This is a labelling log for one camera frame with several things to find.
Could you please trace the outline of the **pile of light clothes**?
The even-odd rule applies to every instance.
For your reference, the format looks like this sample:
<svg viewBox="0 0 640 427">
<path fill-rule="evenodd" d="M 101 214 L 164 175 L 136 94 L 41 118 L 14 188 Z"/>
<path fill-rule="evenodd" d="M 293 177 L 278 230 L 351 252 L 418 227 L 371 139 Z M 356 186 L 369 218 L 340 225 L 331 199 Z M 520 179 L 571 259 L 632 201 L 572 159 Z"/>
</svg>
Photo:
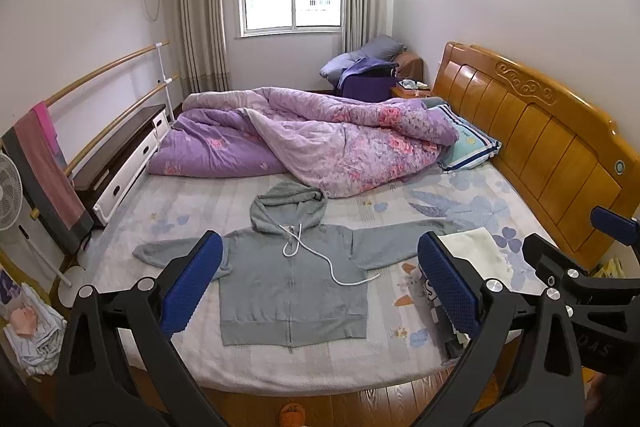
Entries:
<svg viewBox="0 0 640 427">
<path fill-rule="evenodd" d="M 9 304 L 3 332 L 18 365 L 28 376 L 52 376 L 58 368 L 67 321 L 32 286 L 21 285 Z"/>
</svg>

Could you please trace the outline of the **purple floral quilt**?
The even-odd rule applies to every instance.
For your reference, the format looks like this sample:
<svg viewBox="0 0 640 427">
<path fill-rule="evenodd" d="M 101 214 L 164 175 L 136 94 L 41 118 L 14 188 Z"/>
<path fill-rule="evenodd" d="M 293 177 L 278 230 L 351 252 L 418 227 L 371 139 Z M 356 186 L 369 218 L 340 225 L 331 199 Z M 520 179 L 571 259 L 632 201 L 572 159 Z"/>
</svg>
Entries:
<svg viewBox="0 0 640 427">
<path fill-rule="evenodd" d="M 202 179 L 288 172 L 344 198 L 436 164 L 458 139 L 442 112 L 420 100 L 366 103 L 277 87 L 202 92 L 184 100 L 149 172 Z"/>
</svg>

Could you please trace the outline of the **striped teal pillow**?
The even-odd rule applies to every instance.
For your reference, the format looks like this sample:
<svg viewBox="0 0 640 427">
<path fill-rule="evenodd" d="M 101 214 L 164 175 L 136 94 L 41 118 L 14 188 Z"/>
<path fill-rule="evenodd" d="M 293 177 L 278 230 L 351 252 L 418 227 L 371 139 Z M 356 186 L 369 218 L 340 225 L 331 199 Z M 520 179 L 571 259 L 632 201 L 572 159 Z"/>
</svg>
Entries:
<svg viewBox="0 0 640 427">
<path fill-rule="evenodd" d="M 423 105 L 436 108 L 449 124 L 457 130 L 459 138 L 453 146 L 442 152 L 438 165 L 445 172 L 473 169 L 495 157 L 501 150 L 502 143 L 489 134 L 478 129 L 461 116 L 454 113 L 449 104 L 441 98 L 424 98 Z"/>
</svg>

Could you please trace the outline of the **left grey curtain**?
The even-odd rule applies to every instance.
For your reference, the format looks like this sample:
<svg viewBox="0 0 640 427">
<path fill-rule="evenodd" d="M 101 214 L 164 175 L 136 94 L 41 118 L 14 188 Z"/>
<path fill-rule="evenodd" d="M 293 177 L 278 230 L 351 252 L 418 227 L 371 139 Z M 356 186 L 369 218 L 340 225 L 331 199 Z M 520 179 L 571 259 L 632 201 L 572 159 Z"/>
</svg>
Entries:
<svg viewBox="0 0 640 427">
<path fill-rule="evenodd" d="M 222 0 L 168 0 L 168 15 L 183 93 L 229 90 Z"/>
</svg>

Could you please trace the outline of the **checkered grey folded garment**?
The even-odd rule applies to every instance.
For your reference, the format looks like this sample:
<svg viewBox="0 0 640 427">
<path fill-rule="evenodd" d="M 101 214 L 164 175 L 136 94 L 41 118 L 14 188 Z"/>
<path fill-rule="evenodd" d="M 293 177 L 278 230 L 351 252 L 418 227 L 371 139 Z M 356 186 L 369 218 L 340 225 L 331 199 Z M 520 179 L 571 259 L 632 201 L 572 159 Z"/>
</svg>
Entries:
<svg viewBox="0 0 640 427">
<path fill-rule="evenodd" d="M 457 361 L 463 353 L 465 341 L 460 340 L 458 332 L 452 326 L 450 318 L 421 267 L 414 270 L 413 280 L 414 304 L 426 327 L 428 338 L 433 341 L 443 362 Z"/>
</svg>

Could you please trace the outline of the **pink grey hanging towel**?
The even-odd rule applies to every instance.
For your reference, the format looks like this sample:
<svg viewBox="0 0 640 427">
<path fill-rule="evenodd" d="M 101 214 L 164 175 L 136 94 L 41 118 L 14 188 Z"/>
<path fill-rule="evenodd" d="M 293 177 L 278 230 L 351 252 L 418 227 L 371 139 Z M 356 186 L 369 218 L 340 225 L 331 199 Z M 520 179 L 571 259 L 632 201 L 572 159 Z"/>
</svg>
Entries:
<svg viewBox="0 0 640 427">
<path fill-rule="evenodd" d="M 23 194 L 58 248 L 77 254 L 94 221 L 76 194 L 47 105 L 38 103 L 4 135 L 3 148 L 17 167 Z"/>
</svg>

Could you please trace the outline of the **grey blue pillow pile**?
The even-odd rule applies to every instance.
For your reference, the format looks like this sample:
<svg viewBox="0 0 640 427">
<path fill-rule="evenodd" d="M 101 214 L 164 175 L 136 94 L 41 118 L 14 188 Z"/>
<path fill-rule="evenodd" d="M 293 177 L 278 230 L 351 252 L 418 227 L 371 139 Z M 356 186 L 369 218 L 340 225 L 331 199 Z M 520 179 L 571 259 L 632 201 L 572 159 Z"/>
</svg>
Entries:
<svg viewBox="0 0 640 427">
<path fill-rule="evenodd" d="M 335 84 L 341 78 L 344 70 L 354 65 L 360 58 L 375 58 L 375 60 L 389 62 L 405 49 L 406 46 L 402 42 L 388 35 L 379 35 L 369 40 L 361 48 L 356 49 L 356 51 L 334 56 L 326 65 L 320 68 L 319 75 L 329 80 L 330 83 Z"/>
</svg>

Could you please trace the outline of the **wooden bed headboard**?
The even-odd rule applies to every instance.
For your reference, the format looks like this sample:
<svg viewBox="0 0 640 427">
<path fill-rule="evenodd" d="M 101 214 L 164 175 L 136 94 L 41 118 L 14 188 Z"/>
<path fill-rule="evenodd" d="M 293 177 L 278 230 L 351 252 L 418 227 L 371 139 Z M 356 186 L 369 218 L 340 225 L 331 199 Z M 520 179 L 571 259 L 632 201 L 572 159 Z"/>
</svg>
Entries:
<svg viewBox="0 0 640 427">
<path fill-rule="evenodd" d="M 561 251 L 595 268 L 613 241 L 591 210 L 629 218 L 639 206 L 639 154 L 612 117 L 535 69 L 453 41 L 432 92 L 500 141 L 494 166 Z"/>
</svg>

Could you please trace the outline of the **dark top white cabinet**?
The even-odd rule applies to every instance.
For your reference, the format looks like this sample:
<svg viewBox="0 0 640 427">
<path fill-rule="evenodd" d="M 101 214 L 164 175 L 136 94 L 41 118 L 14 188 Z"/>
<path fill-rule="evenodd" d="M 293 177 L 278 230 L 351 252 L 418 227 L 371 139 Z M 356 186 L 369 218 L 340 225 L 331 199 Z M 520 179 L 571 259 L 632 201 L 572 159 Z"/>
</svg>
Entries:
<svg viewBox="0 0 640 427">
<path fill-rule="evenodd" d="M 142 107 L 75 174 L 76 193 L 98 228 L 108 225 L 168 131 L 165 106 Z"/>
</svg>

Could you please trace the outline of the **white bar support post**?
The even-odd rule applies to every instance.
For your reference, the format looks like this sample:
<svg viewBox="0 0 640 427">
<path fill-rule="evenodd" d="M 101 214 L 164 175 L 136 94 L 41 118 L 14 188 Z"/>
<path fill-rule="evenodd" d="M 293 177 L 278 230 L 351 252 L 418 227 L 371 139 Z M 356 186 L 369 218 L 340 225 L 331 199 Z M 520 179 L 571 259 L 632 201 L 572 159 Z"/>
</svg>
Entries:
<svg viewBox="0 0 640 427">
<path fill-rule="evenodd" d="M 162 80 L 160 80 L 160 83 L 162 84 L 165 92 L 168 120 L 171 124 L 173 124 L 175 121 L 175 116 L 174 116 L 174 106 L 172 106 L 172 100 L 171 100 L 171 94 L 170 94 L 170 85 L 172 83 L 172 79 L 166 74 L 166 69 L 165 69 L 163 54 L 162 54 L 163 47 L 167 45 L 168 45 L 168 41 L 156 42 L 154 43 L 154 48 L 156 49 L 158 64 L 160 65 L 160 75 L 162 75 Z"/>
</svg>

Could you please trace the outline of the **yellow snack bag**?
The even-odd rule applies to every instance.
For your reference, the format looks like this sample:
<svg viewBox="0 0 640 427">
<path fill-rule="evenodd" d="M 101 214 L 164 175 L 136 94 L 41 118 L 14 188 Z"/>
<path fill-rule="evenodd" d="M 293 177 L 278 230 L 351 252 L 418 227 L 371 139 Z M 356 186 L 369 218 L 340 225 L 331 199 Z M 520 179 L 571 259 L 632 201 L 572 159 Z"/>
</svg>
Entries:
<svg viewBox="0 0 640 427">
<path fill-rule="evenodd" d="M 600 262 L 591 274 L 597 279 L 624 279 L 626 277 L 622 262 L 617 257 Z"/>
</svg>

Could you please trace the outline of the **lower wooden ballet bar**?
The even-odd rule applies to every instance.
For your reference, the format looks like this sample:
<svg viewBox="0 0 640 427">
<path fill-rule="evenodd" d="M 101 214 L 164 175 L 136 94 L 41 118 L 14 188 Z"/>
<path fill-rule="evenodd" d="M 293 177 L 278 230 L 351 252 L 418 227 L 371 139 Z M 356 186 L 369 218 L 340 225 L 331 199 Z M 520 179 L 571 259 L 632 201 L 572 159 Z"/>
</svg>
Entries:
<svg viewBox="0 0 640 427">
<path fill-rule="evenodd" d="M 132 114 L 138 113 L 150 98 L 160 93 L 160 91 L 168 92 L 168 86 L 174 81 L 174 78 L 167 78 L 157 87 L 149 91 L 143 98 L 125 109 L 120 115 L 112 120 L 100 133 L 98 133 L 65 167 L 66 174 L 72 174 L 78 167 L 80 162 L 86 158 L 98 144 L 107 137 L 114 129 L 119 127 Z M 112 220 L 115 211 L 124 200 L 130 188 L 137 181 L 140 174 L 148 165 L 151 155 L 156 152 L 160 145 L 160 136 L 155 132 L 149 132 L 146 137 L 136 146 L 134 151 L 127 156 L 126 161 L 116 172 L 110 183 L 107 184 L 102 195 L 96 200 L 92 207 L 93 213 L 98 221 L 106 227 Z"/>
</svg>

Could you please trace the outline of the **upper wooden ballet bar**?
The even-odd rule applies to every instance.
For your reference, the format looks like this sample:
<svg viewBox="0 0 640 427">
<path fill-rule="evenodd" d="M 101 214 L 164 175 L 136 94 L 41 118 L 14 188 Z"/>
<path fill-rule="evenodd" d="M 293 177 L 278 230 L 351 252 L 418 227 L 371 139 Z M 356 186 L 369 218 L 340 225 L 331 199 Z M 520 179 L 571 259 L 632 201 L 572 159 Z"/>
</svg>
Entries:
<svg viewBox="0 0 640 427">
<path fill-rule="evenodd" d="M 58 103 L 58 101 L 61 101 L 62 98 L 65 98 L 67 95 L 71 94 L 75 90 L 81 88 L 82 86 L 85 86 L 85 84 L 90 82 L 91 80 L 96 79 L 106 74 L 107 72 L 111 72 L 112 69 L 125 65 L 135 60 L 136 58 L 142 57 L 145 54 L 151 53 L 153 51 L 159 51 L 164 46 L 168 46 L 168 44 L 169 44 L 168 40 L 157 42 L 152 44 L 152 46 L 147 46 L 146 48 L 142 48 L 140 50 L 134 51 L 122 57 L 116 58 L 116 60 L 111 61 L 93 70 L 92 72 L 88 72 L 87 75 L 80 77 L 74 82 L 68 84 L 63 89 L 58 90 L 58 92 L 55 92 L 55 94 L 52 94 L 50 98 L 47 98 L 47 100 L 44 101 L 44 104 L 46 104 L 47 107 L 50 107 L 53 104 Z"/>
</svg>

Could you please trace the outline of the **white button jacket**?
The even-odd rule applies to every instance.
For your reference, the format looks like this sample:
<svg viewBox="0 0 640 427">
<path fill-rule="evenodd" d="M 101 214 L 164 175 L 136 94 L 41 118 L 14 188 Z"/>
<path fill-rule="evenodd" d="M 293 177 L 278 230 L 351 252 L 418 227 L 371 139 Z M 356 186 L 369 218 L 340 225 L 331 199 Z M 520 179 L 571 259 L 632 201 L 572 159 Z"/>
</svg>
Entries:
<svg viewBox="0 0 640 427">
<path fill-rule="evenodd" d="M 440 236 L 450 254 L 469 261 L 484 280 L 495 279 L 511 289 L 513 269 L 484 228 Z"/>
</svg>

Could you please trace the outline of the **orange slipper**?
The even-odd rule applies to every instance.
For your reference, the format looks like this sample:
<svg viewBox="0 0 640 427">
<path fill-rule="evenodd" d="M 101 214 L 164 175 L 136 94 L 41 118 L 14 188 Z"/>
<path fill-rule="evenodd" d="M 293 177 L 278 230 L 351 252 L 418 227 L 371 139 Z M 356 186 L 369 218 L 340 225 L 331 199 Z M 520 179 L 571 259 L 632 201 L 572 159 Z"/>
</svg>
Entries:
<svg viewBox="0 0 640 427">
<path fill-rule="evenodd" d="M 306 411 L 304 407 L 295 402 L 286 403 L 280 410 L 278 426 L 306 427 Z"/>
</svg>

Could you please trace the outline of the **wooden ballet bar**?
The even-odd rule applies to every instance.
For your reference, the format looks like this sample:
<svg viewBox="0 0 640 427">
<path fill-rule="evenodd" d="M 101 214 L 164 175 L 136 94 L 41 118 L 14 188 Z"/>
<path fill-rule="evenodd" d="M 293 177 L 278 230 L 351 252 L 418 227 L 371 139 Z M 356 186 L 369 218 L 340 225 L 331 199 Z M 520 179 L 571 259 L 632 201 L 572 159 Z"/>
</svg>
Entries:
<svg viewBox="0 0 640 427">
<path fill-rule="evenodd" d="M 160 91 L 168 92 L 168 86 L 174 81 L 174 78 L 167 78 L 157 87 L 149 91 L 143 98 L 125 109 L 120 115 L 112 120 L 100 133 L 98 133 L 65 167 L 66 174 L 72 174 L 78 167 L 80 162 L 86 158 L 98 144 L 107 137 L 114 129 L 119 127 L 132 114 L 138 113 L 150 98 L 160 93 Z M 126 161 L 116 172 L 110 183 L 107 184 L 102 195 L 96 200 L 92 207 L 93 213 L 98 221 L 106 227 L 112 220 L 115 211 L 124 200 L 130 188 L 137 181 L 140 174 L 148 165 L 151 155 L 156 152 L 160 145 L 160 136 L 155 132 L 149 132 L 146 137 L 136 146 L 134 151 L 127 156 Z"/>
<path fill-rule="evenodd" d="M 96 79 L 106 74 L 107 72 L 111 72 L 112 69 L 125 65 L 135 60 L 136 58 L 142 57 L 145 54 L 151 53 L 153 51 L 159 51 L 164 46 L 168 46 L 168 44 L 169 44 L 168 40 L 157 42 L 152 44 L 152 46 L 147 46 L 146 48 L 142 48 L 140 50 L 134 51 L 122 57 L 116 58 L 116 60 L 111 61 L 93 70 L 92 72 L 88 72 L 87 75 L 80 77 L 74 82 L 68 84 L 63 89 L 58 90 L 58 92 L 55 92 L 55 94 L 52 94 L 50 98 L 47 98 L 47 100 L 44 101 L 44 104 L 46 104 L 47 107 L 50 107 L 53 104 L 58 103 L 58 101 L 61 101 L 62 98 L 65 98 L 67 95 L 71 94 L 75 90 L 81 88 L 82 86 L 85 86 L 85 84 L 90 82 L 91 80 Z"/>
</svg>

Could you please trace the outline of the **grey zip hoodie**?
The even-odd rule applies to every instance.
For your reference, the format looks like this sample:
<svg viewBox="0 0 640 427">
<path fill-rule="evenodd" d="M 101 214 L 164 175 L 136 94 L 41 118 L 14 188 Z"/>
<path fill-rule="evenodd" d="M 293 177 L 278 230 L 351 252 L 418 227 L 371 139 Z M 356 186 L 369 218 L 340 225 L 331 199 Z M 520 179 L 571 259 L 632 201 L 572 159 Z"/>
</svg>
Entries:
<svg viewBox="0 0 640 427">
<path fill-rule="evenodd" d="M 416 255 L 445 218 L 353 230 L 327 225 L 318 188 L 283 181 L 250 205 L 250 226 L 222 239 L 220 335 L 226 346 L 298 348 L 367 336 L 368 286 L 376 270 Z"/>
</svg>

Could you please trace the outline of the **wooden nightstand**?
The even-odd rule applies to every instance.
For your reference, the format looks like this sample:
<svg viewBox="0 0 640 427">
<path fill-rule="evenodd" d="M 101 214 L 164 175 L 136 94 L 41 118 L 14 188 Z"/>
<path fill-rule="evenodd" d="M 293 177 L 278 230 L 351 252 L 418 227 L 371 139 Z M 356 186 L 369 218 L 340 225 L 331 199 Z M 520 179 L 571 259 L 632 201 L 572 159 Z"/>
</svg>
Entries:
<svg viewBox="0 0 640 427">
<path fill-rule="evenodd" d="M 392 98 L 428 98 L 430 95 L 431 89 L 426 83 L 413 79 L 398 80 L 390 89 Z"/>
</svg>

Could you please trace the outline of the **white standing fan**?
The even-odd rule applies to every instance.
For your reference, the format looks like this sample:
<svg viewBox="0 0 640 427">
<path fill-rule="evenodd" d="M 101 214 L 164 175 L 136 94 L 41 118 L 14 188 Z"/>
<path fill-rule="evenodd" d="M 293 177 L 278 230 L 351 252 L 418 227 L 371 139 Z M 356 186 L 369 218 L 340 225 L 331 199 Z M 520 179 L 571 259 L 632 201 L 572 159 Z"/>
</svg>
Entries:
<svg viewBox="0 0 640 427">
<path fill-rule="evenodd" d="M 28 217 L 21 175 L 14 161 L 1 154 L 1 244 L 9 249 L 9 258 L 25 275 L 34 280 L 52 303 L 70 309 L 77 291 L 85 283 L 86 270 L 62 268 L 62 254 L 55 254 L 50 239 L 37 220 Z"/>
</svg>

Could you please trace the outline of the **dark purple cloth chair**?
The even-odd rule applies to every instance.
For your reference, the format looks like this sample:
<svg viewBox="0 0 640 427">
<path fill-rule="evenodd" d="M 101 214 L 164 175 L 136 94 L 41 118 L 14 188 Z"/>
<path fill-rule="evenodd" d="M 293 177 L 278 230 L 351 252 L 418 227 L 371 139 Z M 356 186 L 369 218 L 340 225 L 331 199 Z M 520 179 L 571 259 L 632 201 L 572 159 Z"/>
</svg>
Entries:
<svg viewBox="0 0 640 427">
<path fill-rule="evenodd" d="M 378 103 L 390 98 L 396 84 L 395 62 L 363 57 L 346 68 L 338 80 L 336 93 L 342 98 Z"/>
</svg>

